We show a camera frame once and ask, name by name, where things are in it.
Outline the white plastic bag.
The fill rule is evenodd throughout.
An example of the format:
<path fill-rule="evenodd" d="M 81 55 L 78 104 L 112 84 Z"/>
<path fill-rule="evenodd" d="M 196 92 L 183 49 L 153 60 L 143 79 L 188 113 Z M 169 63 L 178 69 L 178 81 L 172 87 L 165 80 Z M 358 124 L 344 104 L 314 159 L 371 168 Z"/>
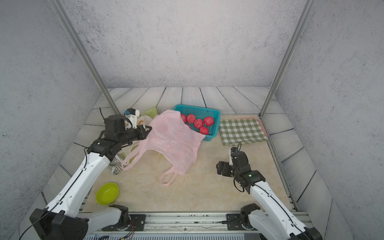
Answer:
<path fill-rule="evenodd" d="M 134 118 L 133 118 L 133 120 L 131 120 L 131 122 L 135 126 L 139 126 L 139 125 L 150 126 L 152 120 L 153 119 L 151 117 L 149 117 L 149 116 L 141 116 L 141 117 L 138 117 L 138 118 L 136 116 L 134 116 Z"/>

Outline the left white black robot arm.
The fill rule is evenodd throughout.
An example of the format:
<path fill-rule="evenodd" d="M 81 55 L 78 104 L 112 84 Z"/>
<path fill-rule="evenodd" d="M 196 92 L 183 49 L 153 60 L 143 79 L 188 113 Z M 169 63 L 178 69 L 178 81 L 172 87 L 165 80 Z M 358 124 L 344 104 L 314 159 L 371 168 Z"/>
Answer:
<path fill-rule="evenodd" d="M 111 205 L 104 210 L 81 217 L 80 207 L 100 174 L 123 147 L 145 140 L 152 127 L 133 124 L 122 116 L 105 120 L 105 130 L 85 150 L 85 158 L 64 188 L 44 209 L 30 216 L 32 227 L 41 240 L 82 240 L 102 228 L 112 226 L 132 230 L 129 209 Z"/>

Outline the pink strawberry plastic bag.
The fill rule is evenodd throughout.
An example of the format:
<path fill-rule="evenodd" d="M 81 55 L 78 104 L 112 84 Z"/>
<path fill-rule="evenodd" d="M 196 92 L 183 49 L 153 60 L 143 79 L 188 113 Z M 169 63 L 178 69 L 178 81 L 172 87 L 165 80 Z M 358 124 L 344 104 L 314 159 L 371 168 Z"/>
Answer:
<path fill-rule="evenodd" d="M 170 181 L 162 183 L 169 186 L 177 176 L 184 176 L 193 163 L 197 161 L 198 150 L 205 135 L 190 129 L 181 118 L 181 113 L 167 110 L 156 116 L 150 127 L 152 130 L 145 140 L 140 141 L 123 160 L 123 170 L 131 169 L 146 151 L 162 154 L 172 167 L 163 173 L 160 182 L 167 175 L 173 175 Z"/>

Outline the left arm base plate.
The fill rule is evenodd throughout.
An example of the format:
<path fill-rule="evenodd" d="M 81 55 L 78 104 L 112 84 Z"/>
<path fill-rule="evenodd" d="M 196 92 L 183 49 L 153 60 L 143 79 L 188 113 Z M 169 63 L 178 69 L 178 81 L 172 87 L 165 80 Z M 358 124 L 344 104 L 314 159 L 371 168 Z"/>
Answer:
<path fill-rule="evenodd" d="M 144 230 L 147 215 L 129 214 L 128 223 L 117 223 L 115 225 L 102 228 L 102 232 L 124 232 L 134 230 L 142 232 Z"/>

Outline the red apple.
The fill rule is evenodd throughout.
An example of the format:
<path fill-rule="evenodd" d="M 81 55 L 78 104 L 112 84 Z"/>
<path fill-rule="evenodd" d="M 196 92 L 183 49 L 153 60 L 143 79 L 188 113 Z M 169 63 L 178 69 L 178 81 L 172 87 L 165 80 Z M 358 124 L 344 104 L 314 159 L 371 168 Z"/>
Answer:
<path fill-rule="evenodd" d="M 187 117 L 186 117 L 184 114 L 181 114 L 181 118 L 182 118 L 182 120 L 183 120 L 184 123 L 187 122 Z"/>
<path fill-rule="evenodd" d="M 215 123 L 215 120 L 214 120 L 213 117 L 206 117 L 206 118 L 204 118 L 204 125 L 205 125 L 206 127 L 210 127 L 210 126 L 212 126 L 214 123 Z"/>
<path fill-rule="evenodd" d="M 204 127 L 204 121 L 202 119 L 195 119 L 194 127 L 196 129 L 200 129 L 200 128 Z"/>
<path fill-rule="evenodd" d="M 193 124 L 196 120 L 196 116 L 194 114 L 189 114 L 187 116 L 187 123 L 188 124 Z"/>
<path fill-rule="evenodd" d="M 209 129 L 207 127 L 201 127 L 200 128 L 200 133 L 203 135 L 209 135 Z"/>

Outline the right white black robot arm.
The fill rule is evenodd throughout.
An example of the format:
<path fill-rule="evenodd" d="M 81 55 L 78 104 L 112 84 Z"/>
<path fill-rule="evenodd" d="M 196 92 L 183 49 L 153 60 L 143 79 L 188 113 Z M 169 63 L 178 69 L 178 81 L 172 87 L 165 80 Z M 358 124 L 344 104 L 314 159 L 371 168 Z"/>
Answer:
<path fill-rule="evenodd" d="M 308 228 L 302 223 L 273 192 L 265 177 L 252 170 L 247 155 L 239 147 L 229 151 L 229 162 L 218 162 L 217 174 L 230 177 L 234 185 L 240 185 L 241 193 L 248 193 L 258 203 L 241 208 L 235 219 L 227 215 L 223 221 L 229 230 L 257 230 L 262 240 L 321 240 L 323 237 L 316 228 Z"/>

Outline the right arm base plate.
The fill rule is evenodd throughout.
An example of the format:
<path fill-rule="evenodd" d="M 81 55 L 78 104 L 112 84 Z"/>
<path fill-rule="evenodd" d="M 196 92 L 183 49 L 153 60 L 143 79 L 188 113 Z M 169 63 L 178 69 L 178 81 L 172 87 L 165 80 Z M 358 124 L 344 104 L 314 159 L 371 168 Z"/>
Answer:
<path fill-rule="evenodd" d="M 226 214 L 226 219 L 221 222 L 229 231 L 248 230 L 250 225 L 246 216 L 239 214 Z"/>

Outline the yellow-green avocado plastic bag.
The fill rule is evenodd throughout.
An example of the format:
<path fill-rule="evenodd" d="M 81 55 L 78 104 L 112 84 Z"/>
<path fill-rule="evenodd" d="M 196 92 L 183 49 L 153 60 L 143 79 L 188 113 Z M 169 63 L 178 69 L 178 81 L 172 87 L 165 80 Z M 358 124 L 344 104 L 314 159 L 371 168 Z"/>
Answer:
<path fill-rule="evenodd" d="M 152 119 L 154 119 L 156 116 L 158 115 L 158 111 L 157 111 L 157 108 L 156 107 L 153 107 L 149 110 L 146 110 L 143 114 L 140 115 L 141 116 L 149 116 L 151 117 Z M 131 148 L 131 152 L 133 152 L 135 149 L 137 149 L 139 147 L 139 144 L 136 144 L 134 145 L 132 148 Z M 142 152 L 145 153 L 145 151 L 150 151 L 151 149 L 143 149 Z M 135 156 L 133 156 L 130 160 L 129 160 L 129 164 L 131 164 L 135 159 Z"/>

